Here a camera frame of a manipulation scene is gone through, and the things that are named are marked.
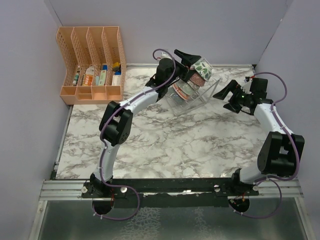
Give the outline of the green leaf bowl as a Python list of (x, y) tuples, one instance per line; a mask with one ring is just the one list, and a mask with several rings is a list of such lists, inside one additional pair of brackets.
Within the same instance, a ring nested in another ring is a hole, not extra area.
[(191, 67), (194, 68), (205, 81), (209, 81), (213, 75), (213, 68), (205, 58), (199, 59)]

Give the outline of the green line pattern bowl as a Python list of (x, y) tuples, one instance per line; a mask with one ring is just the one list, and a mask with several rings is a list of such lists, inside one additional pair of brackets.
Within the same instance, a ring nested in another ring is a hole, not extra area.
[(178, 81), (176, 83), (182, 90), (189, 96), (193, 96), (197, 91), (194, 91), (188, 84), (187, 82), (184, 81)]

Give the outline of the orange floral bowl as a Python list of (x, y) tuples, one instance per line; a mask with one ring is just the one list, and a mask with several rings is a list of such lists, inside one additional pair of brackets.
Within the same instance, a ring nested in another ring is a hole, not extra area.
[(174, 91), (185, 101), (189, 99), (189, 95), (183, 92), (183, 90), (175, 83), (172, 85)]

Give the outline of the brown line pattern bowl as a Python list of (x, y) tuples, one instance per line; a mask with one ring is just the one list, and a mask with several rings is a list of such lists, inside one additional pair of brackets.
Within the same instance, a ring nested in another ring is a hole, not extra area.
[(192, 82), (191, 80), (188, 80), (187, 84), (194, 90), (198, 91), (200, 89), (200, 86)]

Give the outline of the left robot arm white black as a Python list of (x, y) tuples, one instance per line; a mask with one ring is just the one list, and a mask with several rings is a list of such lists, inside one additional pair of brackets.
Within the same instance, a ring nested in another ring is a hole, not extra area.
[(153, 51), (153, 57), (157, 51), (166, 53), (168, 57), (159, 59), (155, 74), (142, 90), (119, 103), (109, 102), (103, 114), (99, 125), (102, 150), (97, 168), (90, 176), (90, 182), (94, 183), (93, 191), (101, 198), (110, 193), (116, 156), (130, 135), (134, 116), (161, 100), (178, 78), (188, 81), (195, 73), (192, 65), (202, 58), (176, 49), (174, 54), (181, 59), (178, 62), (167, 50), (160, 48)]

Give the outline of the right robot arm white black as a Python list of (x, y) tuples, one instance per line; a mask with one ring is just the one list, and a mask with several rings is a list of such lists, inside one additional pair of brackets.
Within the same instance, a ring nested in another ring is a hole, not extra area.
[(247, 107), (249, 115), (255, 116), (267, 134), (257, 162), (232, 174), (229, 189), (236, 196), (266, 180), (291, 181), (299, 172), (305, 139), (285, 125), (276, 102), (267, 97), (267, 86), (267, 79), (251, 76), (246, 77), (244, 85), (233, 79), (213, 95), (215, 99), (224, 100), (232, 93), (223, 107), (236, 114)]

